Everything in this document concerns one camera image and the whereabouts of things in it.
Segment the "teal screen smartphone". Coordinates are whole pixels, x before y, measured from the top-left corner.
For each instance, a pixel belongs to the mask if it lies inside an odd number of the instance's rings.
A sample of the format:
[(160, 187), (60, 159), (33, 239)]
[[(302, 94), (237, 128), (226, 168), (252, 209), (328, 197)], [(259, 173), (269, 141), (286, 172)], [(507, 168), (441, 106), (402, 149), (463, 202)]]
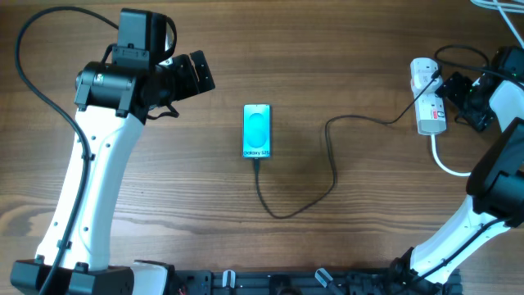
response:
[(271, 107), (269, 104), (246, 104), (243, 107), (242, 156), (271, 157)]

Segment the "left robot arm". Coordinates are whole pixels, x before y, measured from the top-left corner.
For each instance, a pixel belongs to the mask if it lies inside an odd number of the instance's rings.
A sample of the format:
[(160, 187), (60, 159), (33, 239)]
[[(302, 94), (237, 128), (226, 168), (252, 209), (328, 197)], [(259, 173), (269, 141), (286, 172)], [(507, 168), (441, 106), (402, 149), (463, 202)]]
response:
[(75, 80), (70, 163), (56, 210), (34, 258), (15, 261), (11, 285), (25, 294), (182, 294), (171, 264), (110, 263), (111, 223), (131, 151), (151, 111), (177, 117), (173, 102), (215, 86), (204, 54), (174, 55), (168, 16), (123, 9), (118, 39)]

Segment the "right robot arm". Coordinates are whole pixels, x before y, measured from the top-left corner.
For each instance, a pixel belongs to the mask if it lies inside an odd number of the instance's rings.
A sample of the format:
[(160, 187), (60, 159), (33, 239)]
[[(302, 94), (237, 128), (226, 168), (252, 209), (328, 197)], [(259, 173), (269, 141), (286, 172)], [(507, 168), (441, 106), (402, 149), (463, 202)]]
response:
[(408, 252), (409, 288), (445, 284), (483, 244), (523, 222), (522, 48), (500, 48), (480, 71), (477, 90), (502, 134), (468, 176), (461, 207), (432, 237)]

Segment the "white USB charger adapter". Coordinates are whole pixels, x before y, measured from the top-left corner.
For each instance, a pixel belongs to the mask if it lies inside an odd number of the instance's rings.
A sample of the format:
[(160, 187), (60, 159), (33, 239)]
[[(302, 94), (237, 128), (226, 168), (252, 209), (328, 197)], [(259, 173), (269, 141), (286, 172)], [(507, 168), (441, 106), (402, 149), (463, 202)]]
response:
[(411, 90), (415, 95), (421, 92), (434, 93), (442, 84), (443, 80), (440, 76), (433, 79), (430, 73), (414, 74), (410, 81)]

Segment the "white power strip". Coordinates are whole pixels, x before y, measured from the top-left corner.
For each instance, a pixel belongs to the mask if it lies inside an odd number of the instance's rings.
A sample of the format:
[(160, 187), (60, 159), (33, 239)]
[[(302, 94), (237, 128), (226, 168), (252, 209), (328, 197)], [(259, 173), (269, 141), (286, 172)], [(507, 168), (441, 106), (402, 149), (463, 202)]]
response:
[[(415, 58), (410, 63), (411, 79), (414, 74), (430, 73), (432, 78), (441, 77), (440, 68), (435, 61), (427, 57)], [(414, 110), (418, 133), (437, 135), (446, 130), (445, 104), (442, 98), (434, 93), (421, 92), (414, 96)]]

